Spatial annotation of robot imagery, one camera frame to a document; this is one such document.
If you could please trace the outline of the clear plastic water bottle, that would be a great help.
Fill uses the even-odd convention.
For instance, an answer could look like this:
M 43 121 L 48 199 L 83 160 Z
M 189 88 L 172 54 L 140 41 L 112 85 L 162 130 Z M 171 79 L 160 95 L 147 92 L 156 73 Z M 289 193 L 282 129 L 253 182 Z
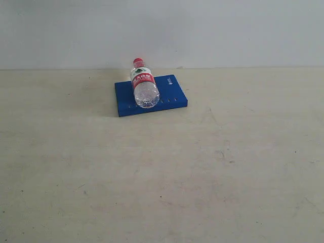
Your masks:
M 130 79 L 136 104 L 141 108 L 153 108 L 159 102 L 160 94 L 152 72 L 143 59 L 134 59 Z

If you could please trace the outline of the blue ring binder notebook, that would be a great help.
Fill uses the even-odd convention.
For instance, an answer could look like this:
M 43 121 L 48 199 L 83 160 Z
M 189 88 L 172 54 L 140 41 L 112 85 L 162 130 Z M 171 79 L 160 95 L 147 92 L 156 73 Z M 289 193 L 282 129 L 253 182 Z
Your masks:
M 182 108 L 188 105 L 188 100 L 173 74 L 156 76 L 154 79 L 160 92 L 160 100 L 153 108 L 141 108 L 136 104 L 130 81 L 114 84 L 118 116 Z

